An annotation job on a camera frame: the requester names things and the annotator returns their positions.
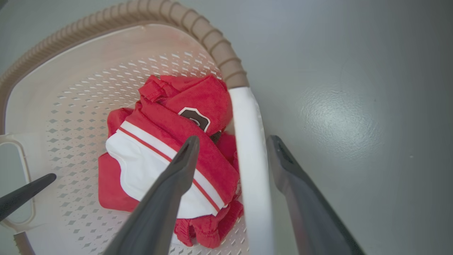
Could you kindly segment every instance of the floor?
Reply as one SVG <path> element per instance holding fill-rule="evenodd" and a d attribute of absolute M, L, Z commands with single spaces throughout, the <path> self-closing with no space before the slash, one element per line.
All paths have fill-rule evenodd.
<path fill-rule="evenodd" d="M 10 0 L 0 10 L 0 73 L 65 24 L 118 2 Z M 451 6 L 181 2 L 232 42 L 266 133 L 283 139 L 367 254 L 451 251 Z M 287 215 L 277 226 L 281 253 L 293 254 Z"/>

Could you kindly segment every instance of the basket handle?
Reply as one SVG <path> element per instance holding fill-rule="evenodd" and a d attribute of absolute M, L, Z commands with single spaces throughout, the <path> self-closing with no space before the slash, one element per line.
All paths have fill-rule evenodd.
<path fill-rule="evenodd" d="M 25 160 L 25 153 L 24 153 L 22 145 L 20 144 L 19 141 L 17 141 L 14 138 L 13 134 L 1 135 L 0 136 L 0 146 L 2 146 L 4 144 L 14 145 L 15 148 L 17 149 L 17 153 L 19 154 L 20 161 L 21 161 L 20 163 L 21 163 L 22 169 L 24 171 L 24 178 L 25 178 L 26 186 L 30 186 L 32 182 L 30 180 L 28 167 L 27 167 L 27 163 L 26 163 L 26 160 Z M 7 198 L 7 196 L 9 196 L 8 199 L 14 200 L 14 204 L 15 204 L 14 206 L 11 206 L 10 203 L 5 203 L 5 201 L 8 201 L 8 199 L 4 200 L 4 199 Z M 15 230 L 16 232 L 18 232 L 19 229 L 22 229 L 23 226 L 26 226 L 28 223 L 30 223 L 32 221 L 32 219 L 34 218 L 34 216 L 35 216 L 35 207 L 34 207 L 33 200 L 30 201 L 31 202 L 31 212 L 30 212 L 30 216 L 26 220 L 24 220 L 22 222 L 13 222 L 13 221 L 10 221 L 7 218 L 7 216 L 9 214 L 11 214 L 13 211 L 15 211 L 16 209 L 18 209 L 21 205 L 26 203 L 28 200 L 30 200 L 33 196 L 28 196 L 28 194 L 22 194 L 21 196 L 18 196 L 18 193 L 17 193 L 17 190 L 16 190 L 16 191 L 14 191 L 14 192 L 12 192 L 12 193 L 4 196 L 4 197 L 1 197 L 0 198 L 0 222 L 1 222 L 1 224 L 5 225 L 5 226 L 7 226 L 7 227 L 9 227 L 9 228 L 11 228 L 13 230 Z"/>

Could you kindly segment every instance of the beige basket edge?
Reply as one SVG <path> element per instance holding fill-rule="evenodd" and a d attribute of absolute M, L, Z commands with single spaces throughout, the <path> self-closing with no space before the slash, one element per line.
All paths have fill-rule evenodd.
<path fill-rule="evenodd" d="M 230 42 L 196 11 L 170 0 L 134 0 L 86 16 L 36 44 L 0 76 L 0 134 L 5 133 L 8 98 L 14 86 L 56 55 L 103 34 L 135 25 L 161 23 L 185 31 L 208 51 L 228 88 L 248 87 L 241 60 Z"/>

